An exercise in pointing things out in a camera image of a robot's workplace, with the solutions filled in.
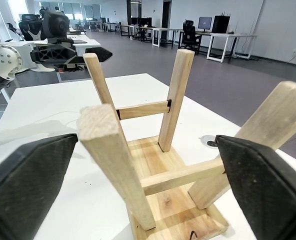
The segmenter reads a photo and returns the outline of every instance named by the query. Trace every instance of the upside-down wooden stool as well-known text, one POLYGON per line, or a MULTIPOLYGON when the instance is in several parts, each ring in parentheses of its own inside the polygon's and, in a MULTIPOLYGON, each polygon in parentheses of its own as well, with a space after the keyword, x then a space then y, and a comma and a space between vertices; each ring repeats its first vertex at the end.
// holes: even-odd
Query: upside-down wooden stool
MULTIPOLYGON (((81 111, 79 139, 124 199, 137 240, 189 240, 192 232, 206 240, 228 228, 213 204, 229 189, 220 157, 185 166, 171 147, 193 58, 190 50, 177 51, 167 100, 115 109, 97 56, 84 55, 103 105, 81 111), (126 142, 120 120, 160 113, 159 136, 126 142)), ((295 133, 296 83, 288 81, 236 137, 277 149, 295 133)))

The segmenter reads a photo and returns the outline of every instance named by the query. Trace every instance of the floor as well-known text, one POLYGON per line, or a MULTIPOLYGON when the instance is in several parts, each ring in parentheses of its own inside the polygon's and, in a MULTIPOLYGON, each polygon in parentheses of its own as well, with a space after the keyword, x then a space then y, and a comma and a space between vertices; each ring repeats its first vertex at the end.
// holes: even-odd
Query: floor
MULTIPOLYGON (((102 63, 106 77, 148 73, 169 85, 176 46, 152 47, 151 43, 115 33, 89 32, 88 36, 113 53, 102 63)), ((89 77, 87 71, 61 74, 63 81, 89 77)), ((20 87, 58 83, 54 72, 28 71, 19 74, 17 80, 20 87)), ((200 54, 194 58, 185 95, 241 126, 274 87, 285 80, 296 81, 295 65, 266 59, 232 59, 220 64, 200 54)), ((13 84, 6 91, 11 96, 15 89, 13 84)), ((296 158, 296 135, 281 149, 296 158)))

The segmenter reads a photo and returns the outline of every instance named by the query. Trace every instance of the computer tower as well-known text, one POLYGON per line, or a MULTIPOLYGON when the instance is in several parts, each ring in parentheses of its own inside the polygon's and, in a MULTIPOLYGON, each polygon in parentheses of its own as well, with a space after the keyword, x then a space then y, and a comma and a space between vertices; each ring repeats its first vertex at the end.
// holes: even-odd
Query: computer tower
POLYGON ((212 26, 212 33, 225 34, 228 29, 230 16, 215 16, 212 26))

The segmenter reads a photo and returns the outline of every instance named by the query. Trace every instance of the desk leg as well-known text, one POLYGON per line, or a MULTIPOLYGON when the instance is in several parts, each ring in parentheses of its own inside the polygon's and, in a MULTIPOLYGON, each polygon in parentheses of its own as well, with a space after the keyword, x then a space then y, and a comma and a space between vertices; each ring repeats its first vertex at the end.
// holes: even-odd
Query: desk leg
POLYGON ((10 102, 10 97, 8 96, 8 94, 4 88, 1 89, 1 94, 3 95, 4 99, 6 100, 6 102, 8 104, 10 102))
POLYGON ((213 41, 214 41, 214 36, 210 36, 210 43, 209 43, 208 53, 207 53, 207 58, 206 59, 210 59, 210 51, 212 50, 213 41))
POLYGON ((158 30, 158 48, 160 47, 160 38, 161 38, 162 32, 158 30))
POLYGON ((182 35, 183 35, 183 32, 179 31, 178 49, 182 47, 182 35))
POLYGON ((198 44, 198 51, 197 51, 197 55, 199 54, 200 52, 200 47, 202 45, 202 38, 203 38, 203 35, 200 35, 200 38, 199 38, 199 44, 198 44))
POLYGON ((254 48, 254 45, 255 45, 255 36, 252 37, 251 39, 251 43, 250 43, 250 49, 249 49, 249 53, 248 53, 248 56, 247 56, 247 59, 249 60, 251 55, 252 55, 252 52, 253 52, 253 48, 254 48))
POLYGON ((171 42, 171 49, 174 48, 174 41, 175 41, 175 30, 172 30, 172 42, 171 42))
POLYGON ((228 45, 228 40, 229 40, 229 37, 227 37, 226 43, 225 43, 224 48, 223 48, 223 53, 222 53, 222 57, 221 57, 221 61, 220 61, 221 63, 223 63, 224 62, 224 59, 225 59, 227 45, 228 45))
POLYGON ((229 60, 232 59, 232 56, 234 55, 236 42, 237 42, 237 37, 235 37, 233 39, 232 47, 231 47, 230 54, 229 54, 229 60))
POLYGON ((159 38, 159 36, 160 36, 160 31, 153 29, 152 30, 152 45, 155 46, 155 47, 158 47, 158 48, 160 46, 160 38, 159 38))

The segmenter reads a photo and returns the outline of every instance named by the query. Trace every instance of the computer monitor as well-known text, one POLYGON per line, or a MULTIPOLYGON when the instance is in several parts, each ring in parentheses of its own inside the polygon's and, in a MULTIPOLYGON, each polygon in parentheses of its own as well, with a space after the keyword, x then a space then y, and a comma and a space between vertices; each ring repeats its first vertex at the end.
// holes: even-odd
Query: computer monitor
POLYGON ((203 29, 204 32, 206 29, 209 30, 212 26, 212 19, 212 17, 200 17, 198 29, 203 29))

